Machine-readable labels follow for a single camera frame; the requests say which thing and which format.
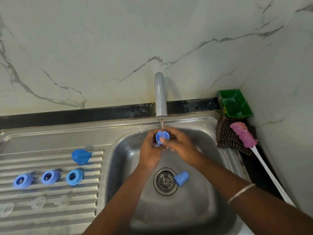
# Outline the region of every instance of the blue cap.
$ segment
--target blue cap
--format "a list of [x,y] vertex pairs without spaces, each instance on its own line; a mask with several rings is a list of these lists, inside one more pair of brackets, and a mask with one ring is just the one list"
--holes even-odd
[[186,171],[174,176],[174,180],[179,186],[182,186],[189,179],[189,174]]
[[54,184],[60,177],[60,173],[57,170],[46,171],[41,177],[41,183],[46,185]]
[[30,186],[33,180],[34,180],[33,174],[30,174],[30,173],[22,174],[22,175],[19,175],[17,178],[15,178],[13,182],[13,186],[16,189],[25,189]]
[[85,149],[76,149],[72,152],[72,159],[79,165],[84,165],[87,163],[91,157],[92,153],[86,151]]
[[75,169],[70,171],[66,176],[66,181],[70,186],[75,186],[79,184],[84,176],[82,170]]
[[159,132],[157,132],[157,134],[156,134],[156,140],[157,140],[156,147],[158,147],[158,146],[163,144],[160,141],[160,138],[170,139],[170,135],[166,131],[163,131],[163,132],[159,131]]

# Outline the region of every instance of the dish cloth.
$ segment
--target dish cloth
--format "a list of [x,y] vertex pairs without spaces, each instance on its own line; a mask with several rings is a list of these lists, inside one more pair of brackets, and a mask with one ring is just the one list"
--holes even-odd
[[[232,130],[232,128],[229,127],[234,122],[237,122],[237,120],[233,118],[227,118],[226,116],[220,117],[218,119],[216,126],[217,147],[235,147],[240,152],[249,156],[253,156],[254,154],[251,149],[245,148],[236,133]],[[248,131],[252,134],[252,136],[256,138],[255,127],[250,126],[247,123],[245,123],[245,125],[247,126]]]

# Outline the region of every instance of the running water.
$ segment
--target running water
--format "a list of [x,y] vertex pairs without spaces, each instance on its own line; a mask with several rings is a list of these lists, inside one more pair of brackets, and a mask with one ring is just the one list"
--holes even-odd
[[161,132],[163,132],[163,120],[164,119],[160,119],[160,121],[161,121]]

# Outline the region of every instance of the green plastic basket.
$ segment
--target green plastic basket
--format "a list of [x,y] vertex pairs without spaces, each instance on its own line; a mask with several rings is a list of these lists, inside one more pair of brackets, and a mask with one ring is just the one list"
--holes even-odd
[[239,89],[220,90],[217,99],[223,115],[229,118],[243,119],[253,114]]

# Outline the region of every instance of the silver bangle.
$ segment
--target silver bangle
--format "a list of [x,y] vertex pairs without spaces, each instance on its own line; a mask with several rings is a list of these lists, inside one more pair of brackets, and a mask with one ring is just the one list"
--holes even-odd
[[244,193],[247,189],[251,188],[252,186],[255,186],[255,184],[250,184],[248,186],[246,186],[245,188],[241,189],[240,191],[238,191],[233,197],[231,197],[227,203],[230,204],[230,202],[232,202],[232,200],[234,198],[236,198],[237,196],[241,195],[242,193]]

